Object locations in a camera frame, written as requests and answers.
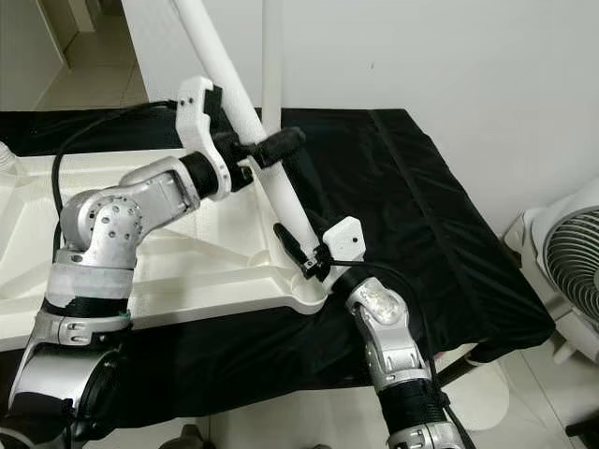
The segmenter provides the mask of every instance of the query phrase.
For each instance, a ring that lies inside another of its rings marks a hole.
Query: black clamp
[[[216,150],[221,153],[231,175],[231,191],[237,192],[253,180],[250,167],[238,163],[254,157],[261,168],[270,167],[299,150],[306,137],[297,127],[284,128],[254,145],[241,145],[239,136],[230,131],[212,135]]]
[[[308,257],[301,250],[300,243],[291,235],[286,227],[280,223],[275,223],[272,229],[274,230],[274,235],[281,241],[287,255],[291,257],[291,260],[301,270],[304,278],[310,279],[316,276],[320,282],[323,282],[327,278],[330,272],[330,262],[332,261],[327,245],[324,243],[318,245],[314,249],[312,256]]]

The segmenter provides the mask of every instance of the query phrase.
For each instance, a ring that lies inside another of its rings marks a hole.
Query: black cloth
[[[0,113],[0,140],[19,156],[52,154],[104,113]],[[165,109],[123,117],[74,151],[180,147],[174,119]],[[419,342],[416,301],[435,352],[484,341],[475,353],[489,361],[550,335],[554,325],[538,297],[406,111],[286,109],[283,121],[307,136],[285,169],[317,234],[346,215],[360,219],[365,259],[393,266],[416,286],[418,296],[406,301]],[[387,273],[375,274],[401,290]],[[369,381],[361,337],[334,295],[309,316],[281,308],[134,331],[124,349],[131,361],[121,427]],[[11,376],[15,358],[0,355],[0,379]]]

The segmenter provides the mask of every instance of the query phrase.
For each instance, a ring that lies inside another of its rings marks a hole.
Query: floor
[[[123,16],[103,16],[95,33],[79,33],[37,110],[102,109],[148,101]]]
[[[62,73],[38,110],[96,109],[147,101],[131,39],[121,16],[106,16],[94,34],[79,34],[66,50]],[[479,449],[581,449],[563,428],[599,410],[599,369],[581,356],[560,366],[551,358],[559,338],[504,357],[500,366],[510,390],[507,415],[496,427],[473,431]],[[486,392],[472,385],[472,395]],[[92,449],[158,447],[191,419],[123,429]],[[386,428],[371,388],[298,392],[198,420],[219,449],[385,447]]]
[[[478,449],[583,449],[563,427],[599,410],[599,368],[581,356],[556,366],[559,338],[500,361],[510,390],[507,415],[489,430],[470,432]],[[472,394],[485,396],[472,385]],[[158,447],[193,419],[118,430],[93,449]],[[371,388],[298,392],[199,421],[219,449],[384,448],[387,430]]]

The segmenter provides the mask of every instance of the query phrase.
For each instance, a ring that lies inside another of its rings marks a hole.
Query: black wire
[[[329,262],[331,265],[338,266],[338,267],[374,268],[374,269],[379,269],[381,271],[385,271],[385,272],[391,274],[396,280],[401,281],[403,286],[409,290],[409,293],[415,299],[414,302],[416,303],[416,306],[418,307],[418,311],[420,312],[420,316],[422,319],[422,326],[424,327],[424,338],[425,338],[424,349],[425,349],[425,353],[426,353],[425,358],[429,362],[429,369],[431,370],[432,386],[434,387],[435,391],[437,392],[437,395],[439,396],[439,399],[441,400],[444,409],[446,409],[446,412],[449,415],[449,418],[456,425],[456,428],[458,429],[458,432],[461,436],[462,442],[466,446],[466,449],[475,449],[476,446],[475,446],[474,442],[470,438],[470,435],[468,435],[468,432],[464,428],[460,419],[456,416],[456,414],[453,412],[453,410],[451,410],[451,407],[449,406],[449,400],[448,400],[448,398],[446,398],[446,394],[443,393],[443,390],[441,389],[441,385],[439,383],[439,378],[437,375],[437,368],[435,366],[434,355],[432,352],[432,346],[431,346],[431,335],[432,334],[431,334],[431,330],[429,327],[429,322],[424,313],[424,308],[422,307],[422,304],[420,304],[420,301],[417,300],[416,289],[412,285],[410,280],[403,273],[401,273],[394,267],[391,267],[391,266],[385,265],[385,264],[380,264],[380,263],[376,263],[376,262],[347,261],[347,260],[332,260]]]
[[[71,423],[66,425],[65,429],[65,449],[71,449],[73,445],[73,432],[71,430]]]
[[[98,127],[100,124],[109,122],[111,120],[123,117],[125,114],[129,114],[134,111],[139,111],[142,109],[150,109],[150,108],[158,108],[158,107],[166,107],[175,109],[177,107],[177,102],[173,100],[166,101],[154,101],[152,103],[142,103],[140,105],[131,106],[125,109],[116,109],[108,112],[106,115],[100,117],[99,119],[83,126],[82,129],[72,134],[69,138],[67,138],[61,145],[58,147],[56,151],[56,155],[54,156],[54,160],[52,161],[52,170],[51,170],[51,186],[52,186],[52,198],[54,200],[54,207],[56,208],[56,212],[58,213],[59,222],[56,225],[56,229],[54,230],[54,242],[53,242],[53,251],[52,251],[52,260],[56,255],[56,251],[60,248],[60,237],[61,237],[61,228],[60,228],[60,213],[63,210],[63,198],[60,192],[60,165],[63,161],[63,158],[66,154],[68,154],[69,147],[73,144],[75,140],[83,136],[85,133],[91,131],[92,129]]]

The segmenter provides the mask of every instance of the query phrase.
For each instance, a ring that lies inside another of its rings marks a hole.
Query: white plastic tray
[[[108,187],[136,167],[184,151],[69,155],[63,196]],[[52,157],[20,158],[0,168],[0,351],[23,347],[43,299],[57,220]],[[258,185],[156,230],[138,249],[129,309],[134,327],[163,326],[279,306],[314,313],[324,302],[272,233],[274,216]]]

